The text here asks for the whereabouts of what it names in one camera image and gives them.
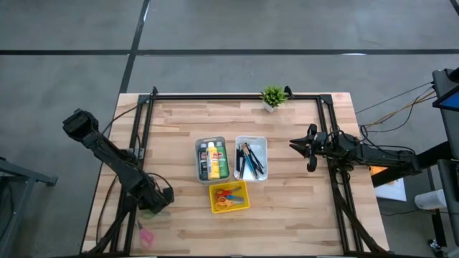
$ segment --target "green paint bottle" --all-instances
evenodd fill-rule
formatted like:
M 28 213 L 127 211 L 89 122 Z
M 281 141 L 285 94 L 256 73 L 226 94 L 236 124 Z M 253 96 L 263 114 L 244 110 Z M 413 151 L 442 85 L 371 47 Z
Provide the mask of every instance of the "green paint bottle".
M 225 150 L 222 142 L 217 142 L 218 151 L 218 166 L 220 171 L 220 178 L 227 178 L 228 173 L 228 162 L 227 162 L 227 151 Z

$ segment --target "potted plant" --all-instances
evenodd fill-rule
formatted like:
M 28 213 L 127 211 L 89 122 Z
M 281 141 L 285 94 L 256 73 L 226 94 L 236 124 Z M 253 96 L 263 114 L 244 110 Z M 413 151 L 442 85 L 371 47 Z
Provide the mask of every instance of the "potted plant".
M 261 92 L 261 98 L 263 100 L 263 107 L 272 113 L 279 104 L 287 101 L 287 94 L 283 92 L 282 87 L 268 86 L 265 88 L 265 92 Z

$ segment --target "white pot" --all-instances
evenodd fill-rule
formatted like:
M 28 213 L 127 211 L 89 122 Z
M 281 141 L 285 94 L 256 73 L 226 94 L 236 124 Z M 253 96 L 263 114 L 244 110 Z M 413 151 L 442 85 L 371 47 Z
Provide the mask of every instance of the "white pot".
M 276 110 L 277 108 L 276 107 L 271 107 L 270 105 L 268 105 L 266 102 L 262 102 L 263 104 L 263 107 L 269 112 L 269 113 L 272 113 L 274 110 Z

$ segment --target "yellow paint bottle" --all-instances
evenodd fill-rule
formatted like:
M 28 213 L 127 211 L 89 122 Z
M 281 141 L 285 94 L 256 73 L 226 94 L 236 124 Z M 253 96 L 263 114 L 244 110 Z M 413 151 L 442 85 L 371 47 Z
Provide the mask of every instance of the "yellow paint bottle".
M 220 171 L 218 166 L 218 150 L 214 143 L 210 142 L 207 145 L 207 178 L 209 180 L 220 179 Z

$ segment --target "gray floor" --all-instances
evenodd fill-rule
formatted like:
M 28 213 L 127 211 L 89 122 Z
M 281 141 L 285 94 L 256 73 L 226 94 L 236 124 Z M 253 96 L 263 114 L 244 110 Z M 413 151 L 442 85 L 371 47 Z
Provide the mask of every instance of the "gray floor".
M 0 1 L 0 49 L 128 49 L 141 0 Z M 151 48 L 451 48 L 459 16 L 448 0 L 152 1 L 141 38 Z M 128 92 L 258 92 L 277 83 L 296 92 L 350 92 L 360 110 L 457 67 L 458 55 L 137 57 Z M 15 256 L 77 254 L 100 162 L 62 131 L 76 108 L 102 125 L 113 116 L 127 57 L 0 56 L 0 156 L 60 178 L 38 186 Z M 422 93 L 420 89 L 358 115 L 369 123 Z M 402 113 L 380 128 L 392 128 Z M 418 105 L 403 128 L 376 143 L 423 151 L 445 140 L 438 110 Z M 406 178 L 407 203 L 380 200 L 389 214 L 414 208 L 427 176 Z M 383 216 L 391 250 L 432 256 L 424 213 Z

